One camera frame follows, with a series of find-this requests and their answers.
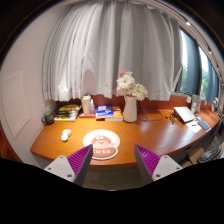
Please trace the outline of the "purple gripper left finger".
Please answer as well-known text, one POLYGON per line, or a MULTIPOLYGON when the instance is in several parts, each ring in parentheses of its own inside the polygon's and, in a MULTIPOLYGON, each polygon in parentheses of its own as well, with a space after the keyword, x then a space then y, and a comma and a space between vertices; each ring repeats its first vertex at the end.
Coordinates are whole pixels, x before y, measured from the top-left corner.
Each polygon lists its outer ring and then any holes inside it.
POLYGON ((93 146, 88 145, 69 156, 58 156, 45 171, 82 186, 93 156, 93 146))

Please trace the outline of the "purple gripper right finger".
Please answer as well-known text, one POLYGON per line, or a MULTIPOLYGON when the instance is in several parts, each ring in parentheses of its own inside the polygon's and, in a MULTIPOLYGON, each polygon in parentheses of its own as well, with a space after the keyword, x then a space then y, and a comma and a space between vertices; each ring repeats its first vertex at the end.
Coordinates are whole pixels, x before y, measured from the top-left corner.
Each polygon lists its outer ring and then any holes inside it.
POLYGON ((135 145, 134 155, 144 184, 152 183, 182 169, 170 156, 159 156, 140 145, 135 145))

